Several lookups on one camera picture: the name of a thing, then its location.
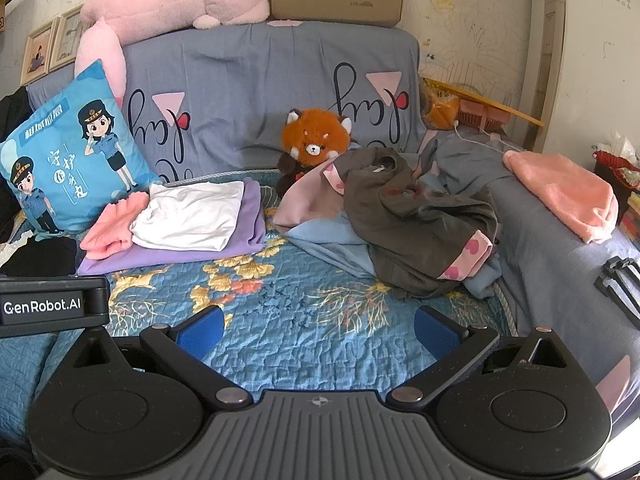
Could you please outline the grey garment with pink cuffs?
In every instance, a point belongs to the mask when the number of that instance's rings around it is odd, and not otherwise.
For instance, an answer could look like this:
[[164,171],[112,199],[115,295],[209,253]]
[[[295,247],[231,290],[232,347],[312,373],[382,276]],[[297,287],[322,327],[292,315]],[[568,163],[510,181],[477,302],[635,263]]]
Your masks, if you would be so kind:
[[415,297],[438,296],[477,274],[498,232],[487,188],[448,194],[421,184],[391,148],[338,156],[323,177],[368,245],[376,277]]

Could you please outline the black clothes pile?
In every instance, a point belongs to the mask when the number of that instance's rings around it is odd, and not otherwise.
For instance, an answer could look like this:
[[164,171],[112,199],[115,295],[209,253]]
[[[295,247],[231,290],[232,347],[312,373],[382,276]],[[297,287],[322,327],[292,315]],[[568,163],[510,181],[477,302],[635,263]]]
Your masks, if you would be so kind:
[[[25,87],[1,99],[1,141],[32,116]],[[21,212],[5,177],[1,177],[1,274],[8,278],[52,278],[76,273],[84,253],[69,237],[29,237],[21,247],[10,243],[15,217]]]

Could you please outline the folded coral pink garment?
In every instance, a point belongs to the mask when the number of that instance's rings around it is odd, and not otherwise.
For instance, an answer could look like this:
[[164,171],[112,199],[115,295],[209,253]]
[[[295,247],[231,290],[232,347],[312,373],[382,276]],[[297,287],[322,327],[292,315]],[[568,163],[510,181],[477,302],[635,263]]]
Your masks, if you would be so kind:
[[88,229],[80,248],[91,260],[102,260],[131,247],[130,226],[149,205],[149,194],[133,192],[117,203],[108,204],[96,223]]

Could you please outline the blue floral quilted blanket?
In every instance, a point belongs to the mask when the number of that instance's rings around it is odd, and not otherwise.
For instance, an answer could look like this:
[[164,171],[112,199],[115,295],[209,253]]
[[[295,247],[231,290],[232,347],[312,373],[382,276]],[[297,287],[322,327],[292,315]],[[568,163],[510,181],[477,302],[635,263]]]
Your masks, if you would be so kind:
[[250,255],[112,273],[108,332],[130,336],[218,306],[224,336],[206,363],[253,394],[386,392],[428,367],[433,359],[413,329],[419,301],[293,245],[271,225],[274,173],[254,170],[250,177],[262,192],[262,246]]

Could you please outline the folded white garment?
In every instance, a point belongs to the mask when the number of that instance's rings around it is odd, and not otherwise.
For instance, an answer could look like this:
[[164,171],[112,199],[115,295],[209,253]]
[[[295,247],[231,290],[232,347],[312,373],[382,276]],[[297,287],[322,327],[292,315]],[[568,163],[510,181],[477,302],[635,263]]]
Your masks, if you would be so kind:
[[134,244],[180,252],[220,252],[229,243],[244,196],[242,181],[152,184],[150,200],[131,223]]

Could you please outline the folded purple garment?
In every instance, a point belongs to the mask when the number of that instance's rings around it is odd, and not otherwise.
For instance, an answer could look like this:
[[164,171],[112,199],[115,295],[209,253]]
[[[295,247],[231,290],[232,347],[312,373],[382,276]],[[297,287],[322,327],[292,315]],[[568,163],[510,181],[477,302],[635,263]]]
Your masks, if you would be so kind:
[[241,200],[238,223],[221,252],[206,252],[205,250],[150,249],[133,244],[122,252],[116,252],[102,260],[91,260],[87,257],[78,266],[78,275],[98,275],[140,266],[159,266],[160,264],[187,263],[242,255],[251,255],[264,247],[266,235],[265,219],[260,203],[260,185],[252,178],[245,177],[244,195]]

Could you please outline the blue cartoon police cushion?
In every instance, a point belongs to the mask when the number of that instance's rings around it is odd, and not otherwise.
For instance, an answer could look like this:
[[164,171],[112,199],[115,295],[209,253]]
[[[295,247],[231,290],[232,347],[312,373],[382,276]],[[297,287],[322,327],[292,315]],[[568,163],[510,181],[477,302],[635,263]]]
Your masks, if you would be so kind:
[[1,174],[40,236],[85,232],[106,205],[160,182],[99,61],[1,143]]

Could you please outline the black plastic tool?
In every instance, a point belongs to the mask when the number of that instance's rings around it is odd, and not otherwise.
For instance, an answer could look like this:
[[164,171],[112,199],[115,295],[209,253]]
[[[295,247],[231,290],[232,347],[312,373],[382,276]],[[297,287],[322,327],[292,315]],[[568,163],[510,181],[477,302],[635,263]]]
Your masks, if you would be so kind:
[[594,287],[612,301],[640,330],[639,263],[633,258],[612,257],[601,266]]

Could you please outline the pink cloth under plush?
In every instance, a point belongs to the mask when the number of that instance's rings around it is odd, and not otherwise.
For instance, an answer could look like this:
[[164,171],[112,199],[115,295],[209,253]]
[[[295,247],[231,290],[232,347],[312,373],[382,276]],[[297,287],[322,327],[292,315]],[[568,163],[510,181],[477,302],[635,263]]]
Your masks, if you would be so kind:
[[286,191],[271,219],[280,233],[309,220],[333,219],[343,210],[344,197],[332,188],[324,175],[324,170],[332,168],[332,160],[322,162]]

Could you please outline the orange plastic bag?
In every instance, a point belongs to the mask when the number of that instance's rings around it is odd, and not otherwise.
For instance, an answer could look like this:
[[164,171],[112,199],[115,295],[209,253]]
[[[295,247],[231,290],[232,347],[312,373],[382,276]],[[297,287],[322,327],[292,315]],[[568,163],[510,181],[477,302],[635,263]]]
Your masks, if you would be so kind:
[[421,81],[421,116],[434,130],[451,130],[457,120],[460,98],[428,79]]

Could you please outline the red panda plush toy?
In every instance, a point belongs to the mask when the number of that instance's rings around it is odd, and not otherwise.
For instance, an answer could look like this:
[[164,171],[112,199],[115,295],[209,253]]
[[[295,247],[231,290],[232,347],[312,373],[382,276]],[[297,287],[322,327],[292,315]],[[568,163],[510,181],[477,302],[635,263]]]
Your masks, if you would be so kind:
[[348,150],[352,120],[320,108],[293,108],[286,116],[281,141],[281,175],[276,185],[280,198],[307,172]]

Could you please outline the grey printed sofa cover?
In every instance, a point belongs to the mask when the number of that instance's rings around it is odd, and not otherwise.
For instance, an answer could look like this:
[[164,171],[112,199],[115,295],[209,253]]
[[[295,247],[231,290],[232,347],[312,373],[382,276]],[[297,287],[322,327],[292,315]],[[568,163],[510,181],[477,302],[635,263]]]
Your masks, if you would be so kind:
[[593,380],[637,363],[639,333],[594,287],[608,258],[635,257],[623,234],[585,244],[469,129],[430,138],[420,116],[419,47],[397,28],[306,22],[185,29],[124,50],[122,114],[169,180],[273,168],[292,108],[349,117],[361,145],[421,153],[454,192],[489,188],[502,225],[500,289],[516,326],[557,330]]

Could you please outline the yellow flat board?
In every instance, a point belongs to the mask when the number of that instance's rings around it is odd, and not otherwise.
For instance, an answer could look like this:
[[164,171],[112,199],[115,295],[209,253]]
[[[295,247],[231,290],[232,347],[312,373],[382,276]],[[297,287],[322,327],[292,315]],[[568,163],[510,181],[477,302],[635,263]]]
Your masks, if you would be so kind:
[[522,118],[526,120],[526,122],[529,122],[530,124],[533,124],[537,127],[544,126],[544,122],[542,120],[532,117],[530,115],[527,115],[521,112],[520,110],[517,110],[516,108],[504,105],[492,99],[488,99],[486,98],[486,96],[481,96],[480,94],[477,94],[475,92],[465,90],[465,89],[456,87],[453,84],[447,84],[446,82],[442,82],[436,79],[423,77],[423,80],[427,84],[430,84],[431,86],[433,86],[434,88],[454,94],[455,96],[458,96],[461,99],[482,103],[483,105],[487,105],[490,107],[495,107],[497,110],[503,110],[506,113],[514,115],[518,118]]

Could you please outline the large pink plush toy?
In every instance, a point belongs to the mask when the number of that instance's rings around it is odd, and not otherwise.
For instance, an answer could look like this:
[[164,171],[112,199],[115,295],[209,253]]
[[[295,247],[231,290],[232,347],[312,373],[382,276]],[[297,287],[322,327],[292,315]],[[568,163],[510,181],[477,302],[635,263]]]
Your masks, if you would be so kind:
[[123,47],[188,27],[260,23],[269,14],[268,0],[88,0],[80,9],[88,28],[81,36],[74,74],[100,61],[116,102],[122,104]]

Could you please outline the framed picture on wall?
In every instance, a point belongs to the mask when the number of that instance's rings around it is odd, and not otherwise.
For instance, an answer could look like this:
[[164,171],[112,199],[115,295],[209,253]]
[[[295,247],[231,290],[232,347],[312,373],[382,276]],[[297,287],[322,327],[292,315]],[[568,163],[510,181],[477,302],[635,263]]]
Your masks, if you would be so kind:
[[22,86],[47,75],[57,28],[58,18],[52,18],[27,36],[21,70]]

